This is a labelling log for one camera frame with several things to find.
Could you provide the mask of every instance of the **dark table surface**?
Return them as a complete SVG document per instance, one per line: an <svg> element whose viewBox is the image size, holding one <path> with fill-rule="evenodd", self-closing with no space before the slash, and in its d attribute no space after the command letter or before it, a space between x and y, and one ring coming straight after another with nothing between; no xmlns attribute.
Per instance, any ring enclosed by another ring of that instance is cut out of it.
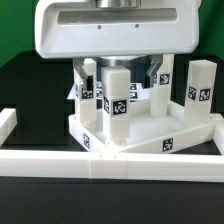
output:
<svg viewBox="0 0 224 224"><path fill-rule="evenodd" d="M218 63L212 112L224 112L223 61L212 55L175 57L172 100L184 104L188 62ZM84 151L68 133L71 60L23 52L0 68L0 110L17 109L5 149ZM220 153L214 142L182 154ZM0 177L0 223L224 223L224 184Z"/></svg>

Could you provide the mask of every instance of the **white rectangular block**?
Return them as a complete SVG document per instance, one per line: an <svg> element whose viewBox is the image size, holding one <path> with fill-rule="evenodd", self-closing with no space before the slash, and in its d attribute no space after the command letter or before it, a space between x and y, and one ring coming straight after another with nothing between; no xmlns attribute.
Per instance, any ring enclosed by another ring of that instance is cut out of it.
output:
<svg viewBox="0 0 224 224"><path fill-rule="evenodd" d="M94 81L96 80L96 62L92 58L86 58L83 69L90 76L93 75Z"/></svg>
<svg viewBox="0 0 224 224"><path fill-rule="evenodd" d="M217 65L191 61L188 71L184 118L189 125L208 122Z"/></svg>
<svg viewBox="0 0 224 224"><path fill-rule="evenodd" d="M184 109L184 119L187 125L199 125L207 123L211 110L211 103L197 104L186 99Z"/></svg>
<svg viewBox="0 0 224 224"><path fill-rule="evenodd" d="M79 122L90 122L96 121L97 118L97 108L96 101L75 101L75 113Z"/></svg>
<svg viewBox="0 0 224 224"><path fill-rule="evenodd" d="M0 147L17 125L16 110L4 109L0 113Z"/></svg>
<svg viewBox="0 0 224 224"><path fill-rule="evenodd" d="M217 64L207 61L191 61L188 72L188 84L196 89L214 87Z"/></svg>
<svg viewBox="0 0 224 224"><path fill-rule="evenodd" d="M129 138L130 118L128 115L110 118L103 116L103 132L110 141L118 141Z"/></svg>
<svg viewBox="0 0 224 224"><path fill-rule="evenodd" d="M117 158L105 159L99 156L98 159L90 160L90 178L104 179L125 179L126 162Z"/></svg>
<svg viewBox="0 0 224 224"><path fill-rule="evenodd" d="M102 68L103 95L108 100L130 97L130 71L123 66Z"/></svg>
<svg viewBox="0 0 224 224"><path fill-rule="evenodd" d="M220 153L224 155L224 119L221 116L218 119L213 119L213 121L215 123L213 140Z"/></svg>
<svg viewBox="0 0 224 224"><path fill-rule="evenodd" d="M169 87L153 87L150 90L151 95L151 115L162 117L167 114L169 102Z"/></svg>

